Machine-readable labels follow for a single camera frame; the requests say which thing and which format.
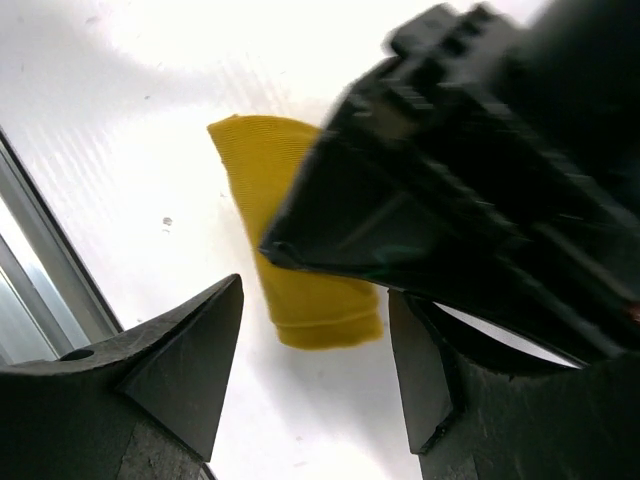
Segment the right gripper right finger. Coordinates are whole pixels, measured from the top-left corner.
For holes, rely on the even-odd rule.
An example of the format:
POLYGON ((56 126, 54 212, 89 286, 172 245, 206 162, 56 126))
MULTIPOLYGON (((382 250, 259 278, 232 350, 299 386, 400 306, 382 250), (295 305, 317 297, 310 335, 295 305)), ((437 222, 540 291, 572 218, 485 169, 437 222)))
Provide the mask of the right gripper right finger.
POLYGON ((409 447, 426 479, 635 479, 639 357, 571 368, 391 292, 409 447))

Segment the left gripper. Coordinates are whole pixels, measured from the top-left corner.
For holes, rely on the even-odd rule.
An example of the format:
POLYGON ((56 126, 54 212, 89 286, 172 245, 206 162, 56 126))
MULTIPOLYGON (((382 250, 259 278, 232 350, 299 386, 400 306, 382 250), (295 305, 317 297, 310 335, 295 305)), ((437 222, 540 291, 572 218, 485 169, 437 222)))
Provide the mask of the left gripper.
POLYGON ((415 19, 327 134, 395 160, 423 153, 515 235, 523 270, 604 310, 639 300, 639 5, 555 1, 526 29, 478 6, 415 19))

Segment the yellow bear sock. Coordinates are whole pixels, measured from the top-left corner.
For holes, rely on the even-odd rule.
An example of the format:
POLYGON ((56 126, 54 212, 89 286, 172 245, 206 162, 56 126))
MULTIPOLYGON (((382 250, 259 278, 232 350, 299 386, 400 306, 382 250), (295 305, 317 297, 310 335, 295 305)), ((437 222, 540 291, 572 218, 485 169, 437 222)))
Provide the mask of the yellow bear sock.
POLYGON ((279 341, 317 351, 381 339, 384 326, 373 285, 285 270, 258 250, 318 128, 286 117, 232 115, 208 125, 207 132, 226 170, 279 341))

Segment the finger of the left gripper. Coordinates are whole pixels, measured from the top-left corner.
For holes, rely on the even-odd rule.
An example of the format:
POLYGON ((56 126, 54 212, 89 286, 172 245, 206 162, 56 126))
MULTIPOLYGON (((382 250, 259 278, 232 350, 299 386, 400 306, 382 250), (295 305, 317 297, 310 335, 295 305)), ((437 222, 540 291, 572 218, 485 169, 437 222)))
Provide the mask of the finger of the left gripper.
POLYGON ((462 124, 323 135, 260 235, 292 270, 367 280, 572 360, 625 349, 625 197, 611 144, 462 124))

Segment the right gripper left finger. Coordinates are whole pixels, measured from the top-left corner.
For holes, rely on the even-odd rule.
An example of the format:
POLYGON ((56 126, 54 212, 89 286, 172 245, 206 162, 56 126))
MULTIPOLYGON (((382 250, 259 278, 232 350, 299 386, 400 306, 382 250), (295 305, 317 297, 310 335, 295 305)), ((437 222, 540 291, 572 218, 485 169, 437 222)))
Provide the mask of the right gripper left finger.
POLYGON ((215 442, 243 311, 230 275, 56 361, 1 370, 5 479, 195 479, 215 442))

